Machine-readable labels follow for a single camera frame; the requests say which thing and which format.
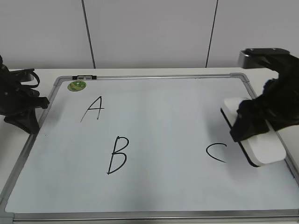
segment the black marker writing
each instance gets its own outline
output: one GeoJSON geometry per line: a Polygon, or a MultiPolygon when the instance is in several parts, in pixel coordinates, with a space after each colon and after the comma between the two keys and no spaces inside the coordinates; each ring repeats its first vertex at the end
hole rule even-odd
{"type": "Polygon", "coordinates": [[[117,136],[117,138],[116,138],[116,140],[115,140],[115,143],[114,143],[114,149],[113,149],[112,156],[111,156],[111,160],[110,160],[109,170],[108,170],[108,172],[107,172],[108,175],[111,174],[111,173],[116,172],[117,170],[119,170],[120,168],[122,168],[123,165],[125,165],[125,163],[126,163],[126,161],[127,161],[127,155],[126,155],[125,153],[120,153],[120,151],[123,150],[125,147],[127,147],[128,144],[129,144],[129,139],[127,139],[126,137],[120,137],[120,136],[117,136]],[[115,148],[116,148],[116,145],[117,145],[117,141],[118,141],[119,139],[125,139],[125,140],[127,141],[127,143],[126,143],[126,145],[125,145],[124,147],[122,147],[121,149],[119,149],[119,150],[116,151],[115,148]],[[113,170],[113,171],[110,171],[110,169],[111,169],[111,165],[112,165],[113,157],[114,157],[114,155],[117,155],[117,154],[122,154],[122,155],[124,155],[124,156],[125,156],[125,159],[124,159],[123,163],[122,163],[118,168],[116,168],[116,169],[113,170]]]}
{"type": "Polygon", "coordinates": [[[216,160],[218,160],[218,161],[220,161],[220,162],[225,162],[225,161],[222,161],[222,160],[220,160],[220,159],[217,159],[217,158],[215,158],[214,156],[212,156],[211,154],[209,154],[209,151],[208,151],[209,147],[214,146],[214,145],[223,145],[223,146],[227,147],[227,145],[224,144],[224,143],[214,143],[214,144],[209,145],[209,146],[206,148],[206,153],[207,153],[209,156],[211,156],[213,159],[216,159],[216,160]]]}
{"type": "Polygon", "coordinates": [[[85,111],[85,113],[84,113],[82,119],[80,120],[80,122],[82,122],[84,116],[86,115],[87,111],[89,111],[89,110],[99,110],[98,117],[97,117],[97,120],[98,120],[98,119],[99,119],[99,116],[100,116],[100,111],[101,111],[101,109],[104,109],[104,108],[102,107],[102,96],[99,96],[99,97],[98,97],[98,98],[97,98],[97,99],[96,99],[96,100],[89,106],[89,108],[85,111]],[[95,102],[97,102],[98,100],[100,100],[100,107],[99,107],[99,108],[91,108],[91,107],[95,104],[95,102]]]}

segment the white eraser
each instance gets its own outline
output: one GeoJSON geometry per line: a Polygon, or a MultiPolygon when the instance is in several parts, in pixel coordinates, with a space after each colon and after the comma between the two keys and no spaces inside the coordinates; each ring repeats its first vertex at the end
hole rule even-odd
{"type": "MultiPolygon", "coordinates": [[[[231,126],[235,123],[237,118],[239,104],[247,99],[248,98],[228,98],[224,100],[222,110],[231,126]]],[[[249,159],[257,166],[281,161],[286,157],[286,151],[282,142],[269,122],[267,122],[267,124],[270,129],[267,133],[258,134],[241,141],[249,159]]]]}

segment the white table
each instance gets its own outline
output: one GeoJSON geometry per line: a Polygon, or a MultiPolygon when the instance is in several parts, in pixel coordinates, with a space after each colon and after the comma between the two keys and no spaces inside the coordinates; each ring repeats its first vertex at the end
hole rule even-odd
{"type": "MultiPolygon", "coordinates": [[[[41,96],[48,96],[55,79],[59,76],[96,75],[96,76],[141,76],[141,75],[195,75],[195,74],[227,74],[242,72],[247,75],[256,94],[262,93],[264,83],[271,78],[277,78],[277,73],[268,69],[244,70],[241,68],[192,68],[192,69],[37,69],[41,83],[37,88],[41,96]]],[[[288,127],[280,134],[299,164],[297,140],[299,126],[288,127]]],[[[3,189],[7,178],[28,138],[21,129],[0,121],[0,190],[3,189]]]]}

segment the green sticker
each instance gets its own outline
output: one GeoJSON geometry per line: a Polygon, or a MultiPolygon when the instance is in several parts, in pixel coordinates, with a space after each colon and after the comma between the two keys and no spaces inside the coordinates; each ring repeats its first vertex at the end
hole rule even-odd
{"type": "Polygon", "coordinates": [[[68,90],[72,92],[81,91],[86,87],[86,82],[84,81],[74,81],[68,85],[68,90]]]}

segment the whiteboard frame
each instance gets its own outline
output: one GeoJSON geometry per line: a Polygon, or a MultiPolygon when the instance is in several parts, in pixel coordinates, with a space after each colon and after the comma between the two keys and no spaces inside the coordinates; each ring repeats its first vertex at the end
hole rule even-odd
{"type": "MultiPolygon", "coordinates": [[[[42,126],[62,82],[72,80],[121,80],[121,79],[178,79],[178,78],[239,78],[243,82],[251,98],[256,98],[248,78],[243,73],[213,75],[172,75],[172,76],[61,76],[54,83],[49,95],[49,107],[43,111],[39,119],[42,126]]],[[[299,208],[291,210],[230,210],[230,211],[151,211],[151,212],[76,212],[76,213],[9,213],[5,212],[10,194],[30,154],[38,134],[28,137],[24,148],[0,194],[0,223],[13,222],[71,222],[80,223],[186,223],[186,222],[232,222],[232,221],[297,221],[299,208]]],[[[285,162],[299,184],[299,172],[296,163],[282,141],[287,157],[285,162]]]]}

